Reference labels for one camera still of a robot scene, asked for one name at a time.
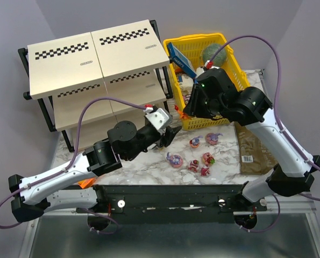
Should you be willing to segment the purple bunny donut toy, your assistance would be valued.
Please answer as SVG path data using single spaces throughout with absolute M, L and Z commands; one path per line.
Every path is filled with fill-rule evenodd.
M 173 168 L 180 168 L 183 165 L 183 159 L 179 155 L 171 154 L 170 152 L 166 155 L 166 160 Z

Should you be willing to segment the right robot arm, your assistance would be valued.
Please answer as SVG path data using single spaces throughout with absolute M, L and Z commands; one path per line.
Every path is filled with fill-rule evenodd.
M 275 119 L 272 102 L 256 87 L 238 91 L 222 68 L 211 68 L 197 77 L 184 113 L 196 118 L 217 115 L 238 122 L 271 152 L 277 164 L 267 174 L 244 184 L 237 201 L 252 204 L 278 194 L 284 197 L 307 192 L 320 167 L 320 156 L 303 149 Z

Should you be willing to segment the orange dragon toy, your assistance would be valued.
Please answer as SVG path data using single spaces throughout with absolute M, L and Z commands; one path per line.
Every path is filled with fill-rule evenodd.
M 185 114 L 183 111 L 181 111 L 177 105 L 174 105 L 174 109 L 179 114 L 180 119 L 182 120 L 190 119 L 190 117 L 187 114 Z

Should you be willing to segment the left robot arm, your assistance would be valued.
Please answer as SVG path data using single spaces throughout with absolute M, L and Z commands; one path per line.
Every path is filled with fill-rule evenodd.
M 121 121 L 108 130 L 108 138 L 96 142 L 79 154 L 74 162 L 30 177 L 9 177 L 9 188 L 16 195 L 11 210 L 19 223 L 41 217 L 52 210 L 79 207 L 90 209 L 98 204 L 94 191 L 76 197 L 63 197 L 63 190 L 81 180 L 99 177 L 122 167 L 121 161 L 132 161 L 149 146 L 168 147 L 181 126 L 157 130 L 151 123 L 137 129 L 130 121 Z

